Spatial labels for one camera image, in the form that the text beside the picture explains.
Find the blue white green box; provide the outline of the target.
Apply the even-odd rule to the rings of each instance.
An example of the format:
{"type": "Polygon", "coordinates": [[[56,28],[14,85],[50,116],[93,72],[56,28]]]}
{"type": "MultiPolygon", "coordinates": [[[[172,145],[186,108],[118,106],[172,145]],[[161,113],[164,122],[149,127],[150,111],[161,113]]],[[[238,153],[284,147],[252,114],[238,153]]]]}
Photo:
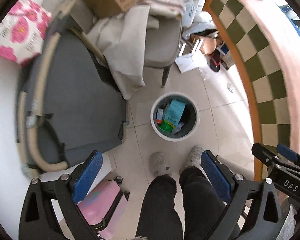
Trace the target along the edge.
{"type": "Polygon", "coordinates": [[[157,124],[161,124],[162,123],[163,115],[164,115],[164,109],[163,108],[159,108],[157,110],[157,115],[156,115],[156,120],[155,120],[155,122],[157,124]]]}

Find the white round trash bin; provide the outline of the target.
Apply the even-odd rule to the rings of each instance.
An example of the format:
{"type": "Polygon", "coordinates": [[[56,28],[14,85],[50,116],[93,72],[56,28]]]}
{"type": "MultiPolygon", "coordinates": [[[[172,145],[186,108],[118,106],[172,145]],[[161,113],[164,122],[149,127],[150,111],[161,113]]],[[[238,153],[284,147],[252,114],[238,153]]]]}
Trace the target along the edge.
{"type": "Polygon", "coordinates": [[[160,96],[151,108],[151,126],[166,141],[179,142],[188,139],[196,131],[200,118],[195,101],[181,92],[169,92],[160,96]]]}

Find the right black trouser leg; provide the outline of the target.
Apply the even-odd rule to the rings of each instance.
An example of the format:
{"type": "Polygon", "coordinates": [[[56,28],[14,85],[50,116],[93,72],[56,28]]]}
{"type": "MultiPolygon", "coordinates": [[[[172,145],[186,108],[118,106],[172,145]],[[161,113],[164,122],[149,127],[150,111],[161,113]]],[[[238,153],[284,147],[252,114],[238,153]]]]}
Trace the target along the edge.
{"type": "Polygon", "coordinates": [[[185,168],[179,178],[185,211],[185,239],[204,239],[219,220],[224,203],[203,172],[185,168]]]}

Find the black trouser leg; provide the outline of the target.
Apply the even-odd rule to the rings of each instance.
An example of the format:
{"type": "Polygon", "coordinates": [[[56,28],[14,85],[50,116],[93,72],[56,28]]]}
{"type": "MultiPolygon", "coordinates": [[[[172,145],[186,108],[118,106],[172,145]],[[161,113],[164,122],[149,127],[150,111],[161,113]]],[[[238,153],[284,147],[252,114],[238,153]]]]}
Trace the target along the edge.
{"type": "Polygon", "coordinates": [[[224,203],[203,172],[185,168],[179,178],[185,211],[185,239],[204,239],[219,220],[224,203]]]}
{"type": "Polygon", "coordinates": [[[142,202],[136,239],[183,239],[183,227],[174,209],[176,181],[168,175],[157,176],[142,202]]]}

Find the checkered table skirt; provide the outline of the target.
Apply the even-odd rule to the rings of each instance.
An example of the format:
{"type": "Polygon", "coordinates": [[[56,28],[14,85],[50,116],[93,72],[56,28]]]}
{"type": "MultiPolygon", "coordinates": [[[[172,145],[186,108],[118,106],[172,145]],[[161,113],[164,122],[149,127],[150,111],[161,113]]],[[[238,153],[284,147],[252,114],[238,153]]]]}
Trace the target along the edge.
{"type": "Polygon", "coordinates": [[[248,97],[254,142],[276,153],[290,145],[283,73],[270,43],[243,0],[206,0],[204,10],[229,48],[248,97]]]}

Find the pink suitcase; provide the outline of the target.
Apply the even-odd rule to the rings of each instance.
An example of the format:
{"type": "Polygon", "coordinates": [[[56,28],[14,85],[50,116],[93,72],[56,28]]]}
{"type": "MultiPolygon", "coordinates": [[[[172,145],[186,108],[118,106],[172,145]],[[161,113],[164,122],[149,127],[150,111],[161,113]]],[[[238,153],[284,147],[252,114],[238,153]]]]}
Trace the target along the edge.
{"type": "Polygon", "coordinates": [[[102,181],[78,204],[92,230],[102,239],[111,239],[119,223],[130,193],[123,191],[121,176],[102,181]]]}

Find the right grey slipper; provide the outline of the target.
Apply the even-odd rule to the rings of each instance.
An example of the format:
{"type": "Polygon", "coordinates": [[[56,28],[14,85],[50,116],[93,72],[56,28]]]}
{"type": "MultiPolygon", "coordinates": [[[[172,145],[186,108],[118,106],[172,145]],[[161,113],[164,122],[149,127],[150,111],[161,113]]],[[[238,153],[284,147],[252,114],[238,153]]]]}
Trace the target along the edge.
{"type": "Polygon", "coordinates": [[[202,153],[205,151],[206,149],[203,146],[200,145],[196,145],[194,146],[187,158],[185,159],[181,169],[179,170],[179,174],[181,174],[183,172],[183,170],[185,170],[188,167],[196,167],[196,168],[200,168],[201,167],[201,156],[202,153]]]}

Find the grey slipper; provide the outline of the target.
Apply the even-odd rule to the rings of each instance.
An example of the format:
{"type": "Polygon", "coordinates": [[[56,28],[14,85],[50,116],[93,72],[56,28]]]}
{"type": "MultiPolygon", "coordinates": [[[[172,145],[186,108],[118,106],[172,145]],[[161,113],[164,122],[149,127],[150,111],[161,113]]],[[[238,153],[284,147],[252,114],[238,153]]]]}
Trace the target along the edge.
{"type": "Polygon", "coordinates": [[[167,164],[166,157],[162,152],[155,152],[150,156],[149,169],[155,177],[171,175],[170,167],[167,164]]]}
{"type": "Polygon", "coordinates": [[[187,158],[185,159],[181,169],[179,170],[179,174],[181,174],[183,172],[183,170],[185,170],[188,167],[196,167],[196,168],[200,168],[201,167],[201,156],[202,153],[205,151],[206,149],[203,146],[200,145],[196,145],[194,146],[187,158]]]}

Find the left black trouser leg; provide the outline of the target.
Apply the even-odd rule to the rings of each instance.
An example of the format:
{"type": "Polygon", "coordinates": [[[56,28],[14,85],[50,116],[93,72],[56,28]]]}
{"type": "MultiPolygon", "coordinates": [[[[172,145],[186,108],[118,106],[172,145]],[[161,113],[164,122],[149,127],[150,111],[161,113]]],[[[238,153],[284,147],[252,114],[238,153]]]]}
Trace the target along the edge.
{"type": "Polygon", "coordinates": [[[142,202],[136,239],[183,239],[183,227],[174,209],[176,181],[168,175],[157,176],[142,202]]]}

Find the left grey slipper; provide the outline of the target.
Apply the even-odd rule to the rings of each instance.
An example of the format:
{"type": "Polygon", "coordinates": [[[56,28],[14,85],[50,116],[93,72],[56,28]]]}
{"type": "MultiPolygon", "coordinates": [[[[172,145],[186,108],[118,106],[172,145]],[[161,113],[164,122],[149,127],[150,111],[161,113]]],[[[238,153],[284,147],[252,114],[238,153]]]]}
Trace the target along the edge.
{"type": "Polygon", "coordinates": [[[170,167],[167,164],[166,157],[162,152],[155,152],[150,156],[149,169],[155,177],[171,175],[170,167]]]}

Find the teal packet in bin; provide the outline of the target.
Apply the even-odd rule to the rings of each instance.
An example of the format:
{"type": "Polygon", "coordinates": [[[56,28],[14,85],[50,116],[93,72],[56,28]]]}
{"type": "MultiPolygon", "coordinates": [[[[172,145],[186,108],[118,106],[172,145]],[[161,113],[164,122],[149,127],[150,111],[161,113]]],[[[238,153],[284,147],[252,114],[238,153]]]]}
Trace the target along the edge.
{"type": "Polygon", "coordinates": [[[173,99],[166,110],[164,116],[165,123],[175,128],[181,120],[185,106],[184,102],[173,99]]]}

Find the white flat carton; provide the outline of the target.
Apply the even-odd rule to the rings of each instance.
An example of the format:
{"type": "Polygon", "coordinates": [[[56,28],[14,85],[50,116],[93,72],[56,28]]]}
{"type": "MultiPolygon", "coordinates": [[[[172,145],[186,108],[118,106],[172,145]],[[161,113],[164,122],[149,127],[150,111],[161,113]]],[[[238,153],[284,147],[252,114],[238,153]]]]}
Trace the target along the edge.
{"type": "Polygon", "coordinates": [[[201,51],[188,53],[175,59],[175,64],[181,73],[191,71],[207,65],[206,57],[201,51]]]}

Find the grey folding cot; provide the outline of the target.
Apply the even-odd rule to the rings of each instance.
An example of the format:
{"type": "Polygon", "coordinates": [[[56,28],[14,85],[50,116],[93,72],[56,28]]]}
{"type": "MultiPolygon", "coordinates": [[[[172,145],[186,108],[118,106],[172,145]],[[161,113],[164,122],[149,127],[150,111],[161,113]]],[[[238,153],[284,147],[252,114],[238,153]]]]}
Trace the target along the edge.
{"type": "Polygon", "coordinates": [[[17,146],[30,176],[57,172],[123,142],[127,102],[65,13],[49,24],[43,52],[21,74],[17,146]]]}

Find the beige cloth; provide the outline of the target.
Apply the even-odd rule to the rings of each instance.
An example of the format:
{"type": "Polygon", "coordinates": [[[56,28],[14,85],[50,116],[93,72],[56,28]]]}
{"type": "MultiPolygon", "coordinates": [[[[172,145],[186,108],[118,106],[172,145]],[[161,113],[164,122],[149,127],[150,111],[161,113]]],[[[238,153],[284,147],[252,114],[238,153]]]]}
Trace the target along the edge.
{"type": "Polygon", "coordinates": [[[147,29],[159,28],[159,17],[181,20],[180,0],[141,0],[127,12],[100,19],[88,34],[89,41],[106,58],[122,96],[131,96],[146,84],[143,80],[147,29]]]}

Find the pink floral box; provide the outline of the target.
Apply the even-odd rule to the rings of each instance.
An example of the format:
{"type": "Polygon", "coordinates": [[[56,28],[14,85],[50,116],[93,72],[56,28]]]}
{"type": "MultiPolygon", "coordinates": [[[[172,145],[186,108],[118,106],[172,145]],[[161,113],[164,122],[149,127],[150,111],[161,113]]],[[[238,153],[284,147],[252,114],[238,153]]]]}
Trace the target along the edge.
{"type": "Polygon", "coordinates": [[[0,23],[0,57],[22,67],[42,53],[51,12],[32,0],[19,0],[0,23]]]}

